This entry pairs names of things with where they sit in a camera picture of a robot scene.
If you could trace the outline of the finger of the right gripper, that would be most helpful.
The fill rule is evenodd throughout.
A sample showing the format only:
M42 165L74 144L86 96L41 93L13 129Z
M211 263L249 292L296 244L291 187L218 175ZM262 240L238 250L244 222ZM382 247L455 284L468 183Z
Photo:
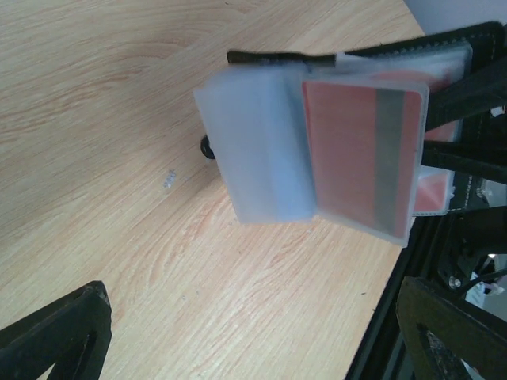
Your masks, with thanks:
M506 144L424 142L422 165L506 184Z
M429 96L425 131L506 106L506 57Z

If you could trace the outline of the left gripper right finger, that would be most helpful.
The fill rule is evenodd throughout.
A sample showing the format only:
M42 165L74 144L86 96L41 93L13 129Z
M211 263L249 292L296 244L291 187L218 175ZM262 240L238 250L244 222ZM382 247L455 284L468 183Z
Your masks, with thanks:
M440 289L405 277L396 315L417 379L506 378L506 322Z

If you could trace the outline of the black leather card holder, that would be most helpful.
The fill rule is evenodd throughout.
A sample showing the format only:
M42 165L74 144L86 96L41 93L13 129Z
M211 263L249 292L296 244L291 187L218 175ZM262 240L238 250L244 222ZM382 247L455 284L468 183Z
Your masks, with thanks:
M321 215L303 99L306 80L421 82L430 96L504 56L506 27L497 21L324 55L231 50L227 67L194 93L205 129L200 148L217 162L239 222L312 219ZM505 128L490 125L493 109L424 129L421 162L427 141L506 144ZM481 207L472 199L481 181L487 180L421 163L412 218Z

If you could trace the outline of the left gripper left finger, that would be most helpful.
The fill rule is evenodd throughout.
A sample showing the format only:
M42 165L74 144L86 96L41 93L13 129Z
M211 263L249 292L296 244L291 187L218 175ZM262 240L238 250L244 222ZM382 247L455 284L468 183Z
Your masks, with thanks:
M1 378L98 379L111 325L105 285L87 283L1 330Z

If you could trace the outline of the plain red card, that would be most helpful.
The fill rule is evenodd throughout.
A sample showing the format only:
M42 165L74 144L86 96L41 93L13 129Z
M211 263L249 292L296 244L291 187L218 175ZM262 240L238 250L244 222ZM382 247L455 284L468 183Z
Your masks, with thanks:
M302 90L318 213L406 245L428 86L306 80Z

